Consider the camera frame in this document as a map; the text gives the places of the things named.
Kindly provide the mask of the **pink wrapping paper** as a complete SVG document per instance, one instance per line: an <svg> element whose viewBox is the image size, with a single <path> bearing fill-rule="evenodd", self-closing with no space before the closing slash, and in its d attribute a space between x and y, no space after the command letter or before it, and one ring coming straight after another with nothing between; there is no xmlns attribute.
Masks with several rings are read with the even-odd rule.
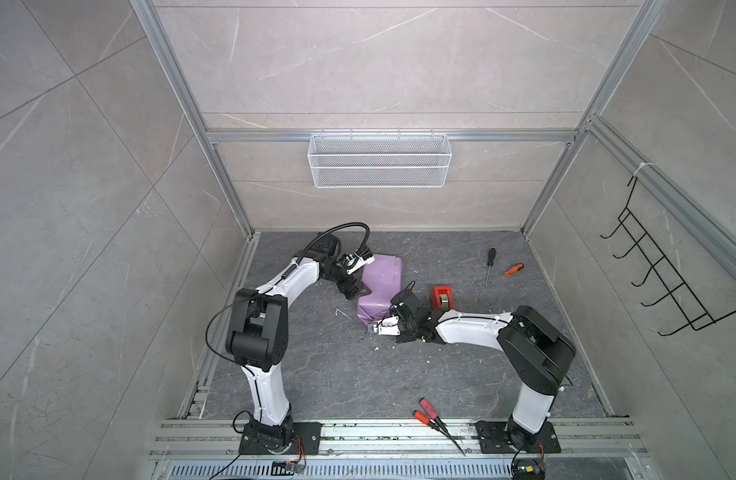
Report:
<svg viewBox="0 0 736 480"><path fill-rule="evenodd" d="M358 298L356 313L365 325L387 315L392 298L402 290L402 270L400 257L381 254L362 268L362 282L369 293Z"/></svg>

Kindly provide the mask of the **red tape dispenser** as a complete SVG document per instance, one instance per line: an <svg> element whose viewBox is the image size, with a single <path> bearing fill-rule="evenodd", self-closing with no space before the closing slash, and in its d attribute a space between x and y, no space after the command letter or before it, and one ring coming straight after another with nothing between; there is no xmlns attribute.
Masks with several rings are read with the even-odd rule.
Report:
<svg viewBox="0 0 736 480"><path fill-rule="evenodd" d="M448 311L454 308L453 292L450 286L434 286L430 296L432 310Z"/></svg>

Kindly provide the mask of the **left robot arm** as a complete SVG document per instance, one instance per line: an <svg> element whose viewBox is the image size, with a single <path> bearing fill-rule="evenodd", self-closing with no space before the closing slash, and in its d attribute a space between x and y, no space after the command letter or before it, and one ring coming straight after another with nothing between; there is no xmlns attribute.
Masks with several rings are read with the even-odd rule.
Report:
<svg viewBox="0 0 736 480"><path fill-rule="evenodd" d="M270 452L283 452L294 437L292 407L281 372L289 344L289 307L321 279L335 283L348 300L368 294L361 270L374 261L371 253L295 257L268 282L238 290L223 308L230 316L222 358L242 368L252 395L253 411L243 434Z"/></svg>

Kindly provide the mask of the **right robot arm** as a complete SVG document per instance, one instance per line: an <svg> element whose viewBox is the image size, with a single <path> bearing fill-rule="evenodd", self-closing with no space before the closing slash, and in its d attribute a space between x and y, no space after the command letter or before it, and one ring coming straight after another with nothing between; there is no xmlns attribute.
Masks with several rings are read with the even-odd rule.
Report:
<svg viewBox="0 0 736 480"><path fill-rule="evenodd" d="M431 309L408 289L393 297L388 317L374 331L398 343L420 340L503 352L521 381L506 436L515 449L526 451L538 445L576 356L571 340L530 306L501 314Z"/></svg>

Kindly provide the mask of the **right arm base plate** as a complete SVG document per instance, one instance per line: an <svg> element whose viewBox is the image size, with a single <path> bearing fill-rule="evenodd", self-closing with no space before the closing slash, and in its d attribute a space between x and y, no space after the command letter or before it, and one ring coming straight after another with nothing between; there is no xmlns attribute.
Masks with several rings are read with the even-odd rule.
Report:
<svg viewBox="0 0 736 480"><path fill-rule="evenodd" d="M512 418L508 421L479 420L474 427L483 454L516 453L518 450L529 454L561 452L554 426L549 421L545 421L537 433L528 432Z"/></svg>

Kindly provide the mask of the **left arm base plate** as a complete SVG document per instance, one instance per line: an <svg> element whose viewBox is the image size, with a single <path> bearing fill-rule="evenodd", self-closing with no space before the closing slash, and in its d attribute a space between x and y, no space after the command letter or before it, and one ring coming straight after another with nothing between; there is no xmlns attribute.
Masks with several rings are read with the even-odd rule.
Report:
<svg viewBox="0 0 736 480"><path fill-rule="evenodd" d="M247 455L306 456L319 451L323 425L318 422L284 423L281 426L246 425L241 435L240 449Z"/></svg>

